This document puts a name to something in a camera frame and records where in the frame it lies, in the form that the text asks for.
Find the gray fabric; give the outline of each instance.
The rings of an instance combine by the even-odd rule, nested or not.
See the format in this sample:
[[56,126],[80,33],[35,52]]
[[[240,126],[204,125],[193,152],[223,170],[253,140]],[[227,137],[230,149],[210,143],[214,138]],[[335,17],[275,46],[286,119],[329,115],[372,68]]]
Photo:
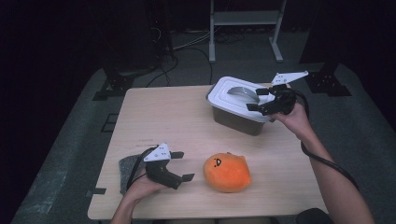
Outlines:
[[[134,164],[137,161],[137,158],[139,158],[139,155],[134,155],[134,156],[129,156],[126,157],[122,160],[119,161],[119,167],[120,167],[120,193],[122,195],[125,194],[127,188],[126,184],[128,182],[129,176],[131,176],[131,172],[134,169]],[[146,166],[146,164],[141,161],[136,173],[134,174],[134,179],[136,179],[140,173],[140,171]]]

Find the white plastic container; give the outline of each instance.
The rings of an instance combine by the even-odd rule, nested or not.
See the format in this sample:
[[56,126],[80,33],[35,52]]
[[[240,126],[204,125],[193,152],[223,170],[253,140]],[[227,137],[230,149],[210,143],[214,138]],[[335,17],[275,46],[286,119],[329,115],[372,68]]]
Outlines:
[[[247,104],[257,104],[257,102],[245,94],[228,93],[234,87],[244,87],[254,92],[265,88],[242,79],[222,77],[206,96],[206,100],[212,105],[214,120],[242,133],[260,134],[262,126],[270,118],[257,111],[248,111]],[[272,100],[274,100],[274,95],[262,95],[259,104]]]

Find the black cable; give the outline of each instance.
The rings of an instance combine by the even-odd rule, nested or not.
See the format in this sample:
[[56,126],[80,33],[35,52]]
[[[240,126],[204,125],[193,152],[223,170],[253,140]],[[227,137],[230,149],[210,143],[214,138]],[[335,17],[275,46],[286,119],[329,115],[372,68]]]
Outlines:
[[234,44],[236,42],[239,42],[239,41],[242,41],[245,39],[245,36],[243,33],[240,33],[239,35],[241,35],[242,37],[238,37],[236,35],[231,35],[228,33],[227,34],[220,33],[215,36],[215,42],[217,44],[222,44],[222,45],[231,45],[231,44]]
[[134,168],[132,169],[131,175],[129,176],[128,181],[126,182],[126,190],[128,190],[129,187],[131,187],[131,185],[134,183],[134,176],[136,175],[137,172],[137,168],[140,165],[140,162],[143,160],[143,158],[152,150],[154,150],[155,147],[151,147],[149,149],[146,149],[142,154],[139,155],[139,157],[137,158],[136,162],[134,163]]
[[167,82],[168,82],[168,84],[169,84],[169,76],[167,75],[167,73],[168,72],[170,72],[170,71],[172,71],[172,70],[174,70],[175,68],[176,68],[176,66],[178,65],[178,58],[177,57],[175,57],[175,60],[176,60],[176,63],[175,63],[175,65],[172,67],[172,68],[170,68],[169,70],[167,70],[167,71],[164,71],[164,72],[162,72],[161,74],[159,74],[158,76],[156,76],[156,77],[154,77],[147,85],[146,85],[146,88],[153,82],[153,81],[155,81],[155,79],[157,79],[158,77],[161,77],[161,76],[163,76],[163,75],[166,75],[167,76]]
[[138,180],[139,178],[141,178],[141,177],[143,177],[143,176],[145,176],[145,175],[146,175],[146,174],[143,174],[143,175],[140,175],[140,176],[138,176],[137,178],[135,178],[134,181],[131,182],[131,185],[130,185],[129,187],[131,187],[132,184],[133,184],[136,180]]
[[163,65],[162,65],[162,64],[160,65],[160,68],[161,68],[161,70],[163,71],[163,74],[165,75],[165,78],[166,78],[166,86],[167,86],[167,87],[170,87],[170,86],[171,86],[171,78],[168,76],[168,72],[171,71],[171,70],[165,71],[165,70],[163,69]]
[[[305,96],[304,96],[301,92],[299,92],[299,91],[294,91],[294,92],[295,92],[295,94],[296,94],[297,96],[299,96],[300,98],[303,99],[303,101],[304,101],[305,113],[306,113],[306,116],[307,116],[308,119],[309,119],[309,106],[308,106],[308,102],[307,102]],[[327,165],[327,166],[333,168],[334,170],[336,170],[337,172],[339,172],[341,175],[343,175],[344,177],[346,177],[347,179],[349,179],[349,181],[355,186],[355,188],[356,188],[357,190],[359,190],[358,183],[355,181],[355,179],[353,178],[353,176],[350,175],[349,172],[346,171],[344,168],[342,168],[341,166],[335,164],[335,163],[332,162],[332,161],[328,161],[328,160],[326,160],[326,159],[324,159],[324,158],[321,158],[320,156],[317,156],[317,155],[313,154],[312,152],[310,152],[310,151],[305,147],[305,145],[304,145],[303,142],[301,142],[301,149],[302,149],[303,153],[304,153],[306,156],[308,156],[309,158],[312,158],[312,159],[314,159],[314,160],[316,160],[316,161],[319,161],[319,162],[321,162],[321,163],[323,163],[323,164],[325,164],[325,165]]]
[[203,31],[197,31],[197,32],[189,32],[189,31],[176,31],[176,33],[178,34],[183,34],[183,35],[194,35],[194,36],[202,36],[202,35],[206,35],[207,31],[203,30]]

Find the white shelf frame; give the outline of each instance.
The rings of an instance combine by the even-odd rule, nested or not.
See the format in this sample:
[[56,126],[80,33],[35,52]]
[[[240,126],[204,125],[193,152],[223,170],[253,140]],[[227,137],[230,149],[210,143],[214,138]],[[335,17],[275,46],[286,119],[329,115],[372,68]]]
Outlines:
[[215,0],[210,1],[210,38],[209,38],[209,61],[216,61],[215,52],[215,26],[218,25],[262,25],[274,24],[276,26],[274,36],[269,37],[271,48],[278,63],[283,62],[282,54],[277,46],[277,38],[282,24],[287,0],[282,0],[279,10],[267,11],[222,11],[215,12]]

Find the orange plush toy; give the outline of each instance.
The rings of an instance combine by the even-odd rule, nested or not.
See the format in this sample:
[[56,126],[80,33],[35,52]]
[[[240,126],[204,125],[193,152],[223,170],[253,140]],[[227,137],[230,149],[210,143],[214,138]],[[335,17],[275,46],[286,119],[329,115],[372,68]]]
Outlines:
[[251,183],[250,171],[244,156],[218,153],[204,164],[206,183],[221,192],[237,192]]

